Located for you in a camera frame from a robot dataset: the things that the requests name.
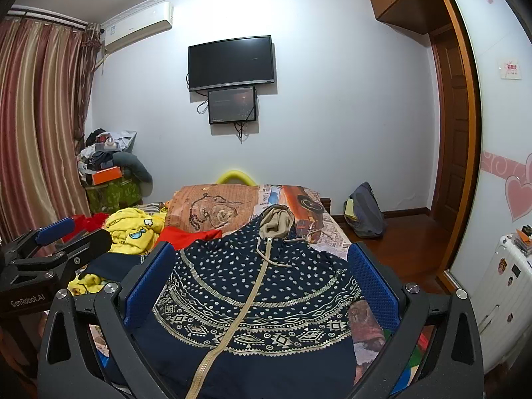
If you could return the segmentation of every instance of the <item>heart decal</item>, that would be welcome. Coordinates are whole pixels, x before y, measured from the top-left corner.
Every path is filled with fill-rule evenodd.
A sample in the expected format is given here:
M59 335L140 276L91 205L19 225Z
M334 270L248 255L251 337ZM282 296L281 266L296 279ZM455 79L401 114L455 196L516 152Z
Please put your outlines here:
M527 160L526 175L528 181L530 181L530 167L532 167L532 155L528 156ZM512 222L515 222L520 217L526 216L532 211L532 185L530 183L522 185L517 177L510 176L506 180L505 191L506 201L508 202L508 207L512 215Z

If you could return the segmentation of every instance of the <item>zipper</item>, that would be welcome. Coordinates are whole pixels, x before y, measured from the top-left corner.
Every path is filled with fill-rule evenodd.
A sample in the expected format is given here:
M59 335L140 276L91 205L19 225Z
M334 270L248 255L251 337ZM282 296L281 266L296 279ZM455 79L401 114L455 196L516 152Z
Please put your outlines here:
M253 302L255 301L255 297L257 296L257 293L259 292L259 288L262 285L262 280L264 279L264 275L266 274L266 268L268 267L268 260L270 259L270 252L271 252L271 244L272 244L272 238L268 237L266 239L265 260L262 262L259 275L257 276L257 279L255 280L255 285L253 285L253 288L251 292L249 293L249 296L247 297L246 303L244 303L244 306L238 313L238 316L231 323L231 325L227 329L227 332L225 332L225 335L220 340L219 345L216 346L215 349L210 350L207 353L207 355L203 358L201 363L199 364L198 368L196 369L196 373L194 374L191 387L190 389L188 389L188 393L185 399L196 399L196 397L198 397L201 387L203 386L203 382L205 381L205 378L207 377L207 373L209 369L211 369L211 366L214 363L214 360L216 360L216 358L223 351L226 350L227 345L229 345L229 343L231 342L231 339L233 338L236 331L238 330L240 323L246 317L246 314L249 311L249 308L252 306Z

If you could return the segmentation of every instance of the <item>sticker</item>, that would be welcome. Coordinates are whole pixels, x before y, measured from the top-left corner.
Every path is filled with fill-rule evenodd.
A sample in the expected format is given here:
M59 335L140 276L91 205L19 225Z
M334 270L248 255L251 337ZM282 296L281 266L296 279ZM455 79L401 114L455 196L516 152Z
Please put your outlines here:
M142 237L142 234L144 234L146 232L146 229L145 228L140 228L140 230L138 230L137 232L133 232L131 233L129 236L133 239L133 240L138 240L140 237Z
M499 63L501 79L522 79L517 60L504 60Z
M506 270L506 267L508 267L508 263L506 262L504 258L501 258L501 261L499 261L499 268L497 269L499 274L504 273L504 271Z
M519 270L519 267L517 265L513 265L512 267L513 274L515 274L515 278L517 279L519 275L521 274L521 271Z

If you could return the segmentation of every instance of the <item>gray bag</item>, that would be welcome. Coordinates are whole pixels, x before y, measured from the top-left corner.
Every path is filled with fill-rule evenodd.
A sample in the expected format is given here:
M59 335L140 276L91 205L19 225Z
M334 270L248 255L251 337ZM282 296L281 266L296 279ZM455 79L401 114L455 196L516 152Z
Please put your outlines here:
M367 181L362 183L349 198L353 200L353 213L357 220L345 215L347 201L344 202L344 217L355 234L360 238L381 237L386 231L387 224L369 183Z

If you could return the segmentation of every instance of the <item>wooden door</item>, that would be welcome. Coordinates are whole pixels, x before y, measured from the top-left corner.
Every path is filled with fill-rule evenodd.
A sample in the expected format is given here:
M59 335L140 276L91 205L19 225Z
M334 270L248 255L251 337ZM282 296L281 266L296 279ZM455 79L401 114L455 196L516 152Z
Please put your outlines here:
M452 28L431 36L440 89L440 159L432 215L453 231L466 179L469 105L457 36Z

